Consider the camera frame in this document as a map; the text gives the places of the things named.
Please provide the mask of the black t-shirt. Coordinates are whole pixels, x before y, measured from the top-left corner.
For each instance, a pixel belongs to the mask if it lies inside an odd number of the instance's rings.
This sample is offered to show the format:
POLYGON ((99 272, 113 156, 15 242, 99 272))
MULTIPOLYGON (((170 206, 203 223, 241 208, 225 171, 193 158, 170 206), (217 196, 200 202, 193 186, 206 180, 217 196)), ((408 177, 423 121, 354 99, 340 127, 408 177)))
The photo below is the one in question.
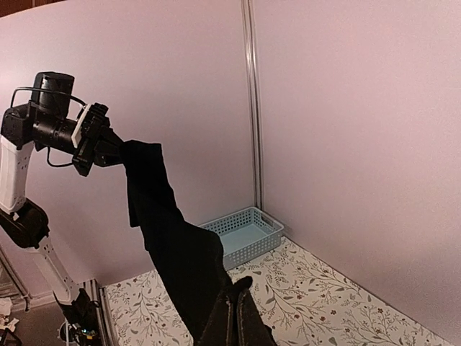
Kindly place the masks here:
POLYGON ((198 345, 215 301, 230 291, 236 302, 249 290, 250 276, 233 282, 223 266, 220 237, 184 220, 176 205, 161 144, 126 141, 119 155, 127 177, 127 201, 132 227, 140 228, 166 292, 198 345))

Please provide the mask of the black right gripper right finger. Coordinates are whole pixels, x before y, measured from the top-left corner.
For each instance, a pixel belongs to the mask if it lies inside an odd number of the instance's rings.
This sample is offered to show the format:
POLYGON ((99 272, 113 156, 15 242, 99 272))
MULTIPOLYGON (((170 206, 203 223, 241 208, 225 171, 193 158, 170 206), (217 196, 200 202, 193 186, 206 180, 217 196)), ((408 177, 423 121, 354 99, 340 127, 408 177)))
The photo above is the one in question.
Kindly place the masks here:
POLYGON ((237 303, 238 344, 243 346, 276 345, 272 332, 258 312, 249 290, 243 290, 237 303))

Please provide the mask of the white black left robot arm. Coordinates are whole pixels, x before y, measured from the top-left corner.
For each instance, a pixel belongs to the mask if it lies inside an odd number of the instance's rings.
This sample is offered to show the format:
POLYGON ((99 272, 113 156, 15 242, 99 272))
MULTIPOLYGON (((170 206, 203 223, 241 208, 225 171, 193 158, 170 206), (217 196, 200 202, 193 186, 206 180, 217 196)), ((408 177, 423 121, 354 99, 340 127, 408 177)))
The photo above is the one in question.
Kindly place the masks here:
POLYGON ((73 95, 74 77, 45 71, 36 75, 23 105, 11 103, 1 121, 1 228, 29 252, 53 292, 65 326, 67 345, 115 345, 103 290, 95 280, 76 283, 56 254, 46 212, 25 189, 33 151, 53 149, 71 155, 70 166, 83 177, 93 166, 120 164, 122 141, 113 131, 108 108, 88 105, 73 95))

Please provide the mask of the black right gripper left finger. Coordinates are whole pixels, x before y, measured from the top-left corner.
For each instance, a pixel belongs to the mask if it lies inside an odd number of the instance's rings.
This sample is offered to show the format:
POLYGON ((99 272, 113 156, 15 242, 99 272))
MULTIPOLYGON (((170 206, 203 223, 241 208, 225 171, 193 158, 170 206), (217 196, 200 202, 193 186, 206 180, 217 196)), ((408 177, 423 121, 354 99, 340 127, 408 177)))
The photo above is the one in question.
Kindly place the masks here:
POLYGON ((220 292, 197 344, 203 346, 237 345, 235 312, 236 302, 233 294, 230 291, 220 292))

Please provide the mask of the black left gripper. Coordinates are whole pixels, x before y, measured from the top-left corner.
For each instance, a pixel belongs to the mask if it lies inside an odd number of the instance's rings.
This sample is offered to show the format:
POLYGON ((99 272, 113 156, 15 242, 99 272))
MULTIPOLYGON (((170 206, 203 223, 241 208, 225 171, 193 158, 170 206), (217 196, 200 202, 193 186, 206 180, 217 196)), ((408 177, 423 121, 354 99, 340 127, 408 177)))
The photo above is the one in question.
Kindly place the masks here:
POLYGON ((122 163, 119 147, 123 140, 113 131, 109 125, 103 125, 95 139, 86 138, 76 149, 72 164, 76 171, 83 177, 87 177, 91 168, 112 167, 122 163))

